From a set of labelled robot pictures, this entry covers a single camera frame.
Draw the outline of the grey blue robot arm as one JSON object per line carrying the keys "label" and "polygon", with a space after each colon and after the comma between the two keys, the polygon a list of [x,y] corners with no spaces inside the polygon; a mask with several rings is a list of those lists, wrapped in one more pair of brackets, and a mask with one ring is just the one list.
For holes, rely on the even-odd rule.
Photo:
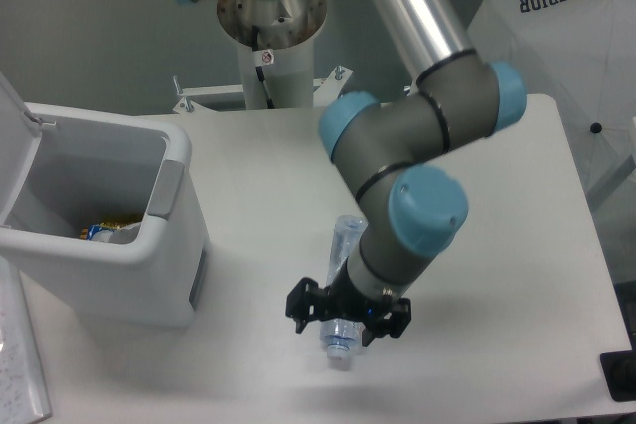
{"label": "grey blue robot arm", "polygon": [[[285,309],[298,331],[359,322],[364,344],[402,335],[411,320],[406,290],[468,216],[460,184],[431,161],[513,125],[527,104],[518,72],[480,59],[449,0],[373,1],[415,92],[388,105],[351,92],[324,110],[323,147],[368,225],[333,282],[300,280]],[[325,0],[218,0],[221,25],[246,49],[243,86],[260,106],[280,105],[274,70],[284,51],[316,35],[325,13]]]}

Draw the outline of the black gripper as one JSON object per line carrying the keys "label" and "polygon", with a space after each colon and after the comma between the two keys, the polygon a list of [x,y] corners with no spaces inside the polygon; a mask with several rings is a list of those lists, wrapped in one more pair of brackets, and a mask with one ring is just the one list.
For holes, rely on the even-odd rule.
{"label": "black gripper", "polygon": [[408,298],[392,303],[390,299],[365,296],[351,281],[348,265],[343,264],[325,288],[303,277],[287,295],[285,316],[294,321],[296,334],[302,334],[315,321],[344,319],[363,323],[362,346],[367,347],[376,338],[400,338],[411,322],[412,309]]}

